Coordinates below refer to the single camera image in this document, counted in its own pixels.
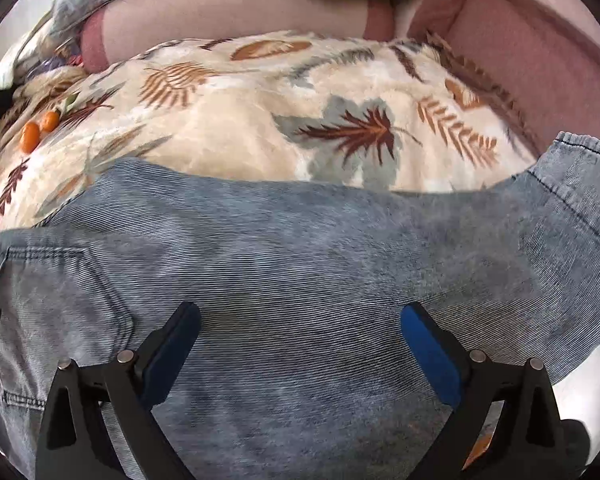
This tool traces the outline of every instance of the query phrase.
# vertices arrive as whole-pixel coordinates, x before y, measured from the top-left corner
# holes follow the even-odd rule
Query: silver screw
[[[128,363],[133,358],[134,358],[133,350],[121,350],[120,352],[118,352],[118,362],[120,364]]]
[[[542,363],[542,361],[535,357],[529,359],[529,364],[534,370],[542,370],[544,368],[544,364]]]
[[[71,359],[60,359],[58,361],[58,370],[66,370],[71,366]]]
[[[469,357],[471,358],[471,361],[475,363],[483,363],[487,360],[487,354],[482,350],[471,350],[469,352]]]

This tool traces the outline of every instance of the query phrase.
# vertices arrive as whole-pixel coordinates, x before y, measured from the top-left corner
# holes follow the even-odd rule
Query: beige blanket
[[[172,41],[102,74],[51,77],[20,89],[2,126],[0,230],[41,221],[123,156],[218,178],[430,192],[491,186],[534,162],[434,49],[408,41]],[[60,126],[24,155],[22,125],[58,106]]]

